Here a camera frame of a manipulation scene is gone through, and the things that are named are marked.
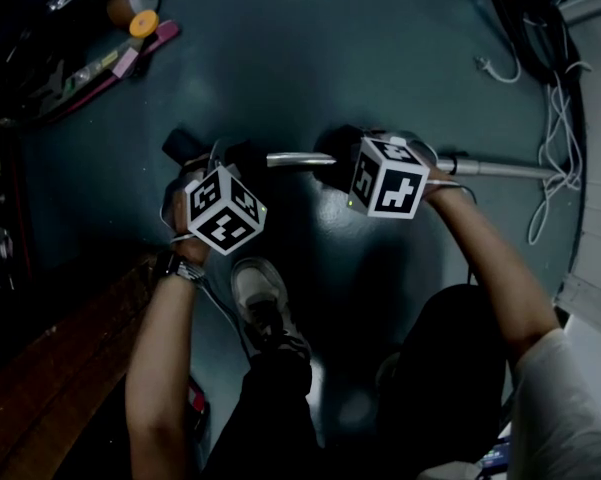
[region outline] white sleeve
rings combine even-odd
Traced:
[[[562,329],[518,362],[508,478],[601,479],[601,415]]]

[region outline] white cube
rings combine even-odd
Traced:
[[[187,227],[227,255],[262,233],[266,207],[222,166],[185,187]]]
[[[369,217],[413,219],[429,167],[401,137],[362,138],[349,191],[349,208]]]

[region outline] leg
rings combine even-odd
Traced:
[[[252,359],[203,476],[308,474],[320,451],[305,399],[309,349],[291,320],[284,283],[270,263],[250,258],[236,265],[232,285],[247,334],[262,353]]]
[[[505,364],[481,288],[458,285],[432,297],[381,393],[378,430],[387,461],[415,477],[447,462],[481,459],[498,435]]]

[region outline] forearm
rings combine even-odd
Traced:
[[[162,279],[147,308],[126,382],[130,432],[181,432],[189,378],[195,285]]]
[[[518,253],[459,189],[429,196],[485,288],[514,365],[542,336],[559,327],[549,297]]]

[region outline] wristwatch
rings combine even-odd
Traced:
[[[205,276],[201,266],[187,261],[173,251],[163,251],[158,254],[155,273],[158,278],[176,275],[193,283],[201,282]]]

